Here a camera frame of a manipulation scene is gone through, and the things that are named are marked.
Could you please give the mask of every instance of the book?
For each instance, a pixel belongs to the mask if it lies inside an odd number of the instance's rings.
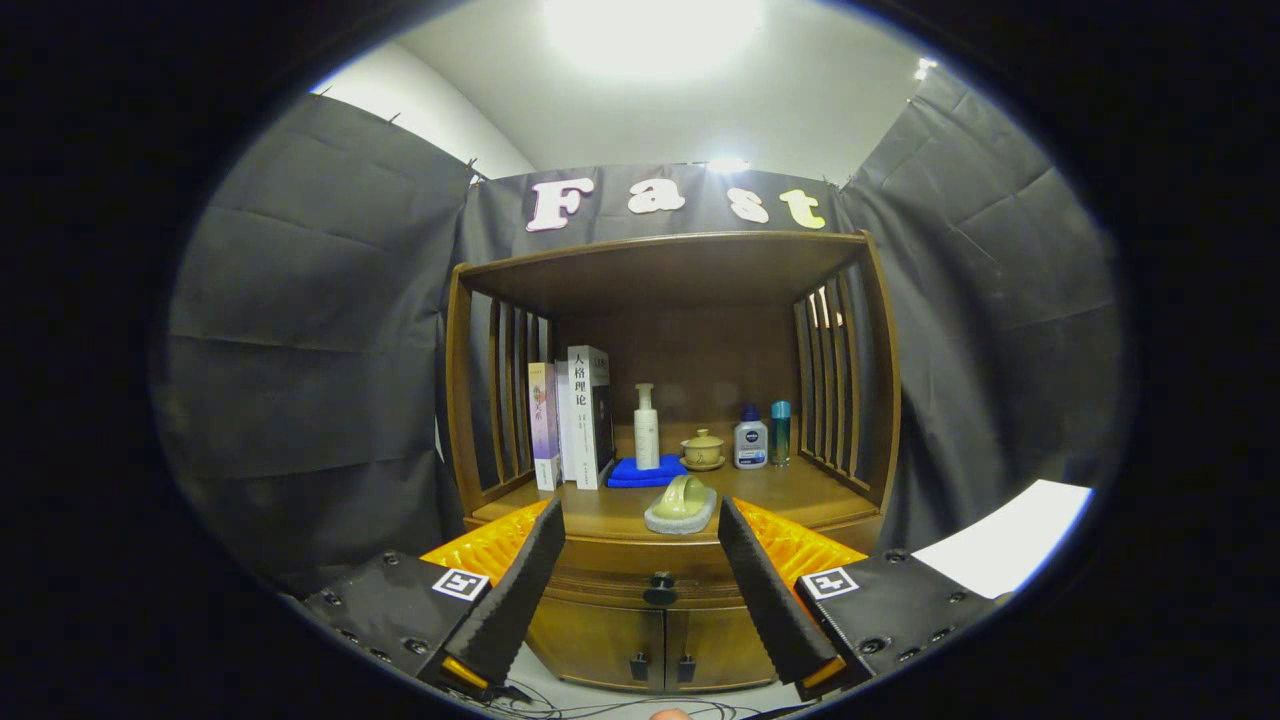
[[[577,465],[573,461],[573,387],[568,379],[568,361],[556,363],[556,421],[558,428],[558,442],[561,448],[561,479],[563,482],[577,482]]]
[[[556,363],[529,364],[529,433],[538,489],[561,484],[559,424],[556,421]]]
[[[573,400],[575,482],[580,489],[596,489],[608,478],[617,448],[613,445],[613,406],[609,401],[609,356],[588,345],[568,348]]]

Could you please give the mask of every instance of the cabinet door handle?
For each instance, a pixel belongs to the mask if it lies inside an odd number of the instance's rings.
[[[637,683],[649,682],[649,659],[643,652],[631,659],[631,679]]]
[[[686,655],[680,659],[680,665],[676,667],[676,682],[680,683],[692,683],[694,670],[698,669],[698,661],[694,660],[692,655]]]

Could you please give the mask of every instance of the wire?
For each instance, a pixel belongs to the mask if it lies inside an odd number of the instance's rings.
[[[628,702],[607,702],[607,703],[598,703],[598,705],[580,705],[577,707],[559,708],[559,707],[556,707],[556,705],[552,703],[550,700],[548,700],[545,694],[543,694],[540,691],[538,691],[532,685],[529,685],[526,683],[521,683],[520,680],[511,679],[511,678],[508,678],[508,682],[511,684],[520,685],[520,687],[522,687],[522,688],[532,692],[535,696],[538,696],[536,702],[539,702],[540,705],[545,705],[547,710],[540,710],[540,708],[520,708],[520,707],[516,707],[515,706],[515,701],[512,701],[512,698],[508,698],[508,697],[497,698],[497,700],[493,700],[493,701],[489,701],[489,702],[480,702],[480,701],[477,701],[477,700],[475,700],[475,698],[472,698],[472,697],[470,697],[470,696],[467,696],[465,693],[461,693],[461,692],[457,692],[457,691],[453,691],[453,689],[449,689],[449,694],[453,696],[454,698],[457,698],[458,701],[466,703],[466,705],[471,705],[474,707],[481,707],[481,708],[490,710],[490,711],[498,711],[498,712],[500,712],[503,715],[507,715],[507,716],[511,716],[511,717],[518,717],[521,720],[580,720],[582,717],[593,717],[593,716],[602,715],[602,714],[605,714],[605,712],[612,712],[612,711],[620,710],[622,707],[630,707],[630,706],[635,706],[635,705],[653,705],[653,703],[698,703],[698,705],[707,705],[709,707],[703,707],[700,710],[694,710],[691,712],[687,712],[687,715],[694,716],[694,715],[698,715],[698,714],[701,714],[701,712],[717,711],[719,714],[718,720],[736,720],[739,710],[751,714],[751,715],[746,715],[744,717],[751,717],[754,715],[762,715],[763,714],[762,711],[755,710],[754,707],[744,707],[744,706],[739,706],[739,705],[727,705],[727,703],[723,703],[723,702],[717,702],[714,700],[704,700],[704,698],[689,697],[689,696],[653,696],[653,697],[644,697],[644,698],[639,698],[639,700],[634,700],[634,701],[628,701]],[[576,715],[566,715],[567,712],[572,712],[572,714],[576,714]]]
[[[526,688],[529,688],[529,685],[525,685],[524,683],[520,683],[520,684],[524,685],[524,687],[526,687]],[[614,711],[614,710],[620,710],[622,707],[630,707],[630,706],[634,706],[634,705],[653,705],[653,703],[700,703],[700,705],[709,705],[710,707],[704,707],[701,710],[695,710],[695,711],[690,712],[689,715],[691,716],[691,715],[698,714],[698,712],[710,712],[710,711],[716,710],[716,711],[719,712],[719,719],[721,720],[735,720],[737,717],[737,711],[739,710],[744,710],[744,711],[751,712],[753,715],[759,715],[760,714],[759,710],[755,710],[753,707],[742,707],[742,706],[735,706],[735,705],[726,705],[723,702],[717,702],[717,701],[713,701],[713,700],[704,700],[704,698],[687,697],[687,696],[654,696],[654,697],[645,697],[645,698],[634,700],[634,701],[628,701],[628,702],[609,702],[609,703],[599,703],[599,705],[581,705],[581,706],[577,706],[577,707],[559,708],[559,707],[556,707],[554,705],[552,705],[547,700],[547,697],[543,696],[541,693],[539,693],[536,689],[534,689],[534,688],[529,688],[529,689],[532,689],[540,697],[540,702],[543,705],[547,705],[548,710],[535,710],[535,708],[522,710],[522,708],[517,708],[517,707],[513,706],[513,703],[509,702],[509,700],[508,700],[508,703],[506,703],[506,705],[498,703],[495,701],[495,702],[489,703],[488,707],[493,708],[493,710],[506,711],[506,712],[508,712],[511,715],[515,715],[517,717],[525,717],[525,719],[529,719],[529,720],[552,720],[552,719],[554,719],[554,720],[579,720],[579,719],[582,719],[582,717],[591,717],[591,716],[595,716],[595,715],[602,715],[604,712],[611,712],[611,711]],[[575,712],[576,715],[566,715],[566,712]]]

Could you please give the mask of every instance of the floor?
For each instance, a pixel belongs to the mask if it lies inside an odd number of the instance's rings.
[[[593,714],[595,717],[608,720],[649,720],[659,710],[678,707],[687,712],[694,720],[721,720],[722,715],[712,702],[736,706],[737,719],[750,717],[754,711],[767,711],[776,707],[800,705],[800,698],[791,685],[773,683],[759,688],[737,692],[707,693],[690,697],[662,697],[644,696],[637,693],[617,693],[603,689],[588,688],[572,683],[564,683],[552,675],[545,666],[534,656],[529,646],[521,646],[516,655],[516,661],[507,675],[508,683],[530,696],[530,687],[545,696],[552,705],[564,711],[566,716],[584,716]],[[621,703],[632,703],[620,706]],[[543,702],[534,701],[531,705],[517,703],[516,708],[530,714],[544,716],[548,707]],[[724,711],[723,717],[731,717],[730,711]]]

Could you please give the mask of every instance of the blue towel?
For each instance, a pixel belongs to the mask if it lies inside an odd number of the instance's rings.
[[[680,475],[687,475],[689,470],[680,464],[678,455],[663,455],[658,457],[658,466],[653,470],[637,470],[635,457],[623,457],[613,468],[608,486],[611,488],[654,488],[671,484],[671,480]]]

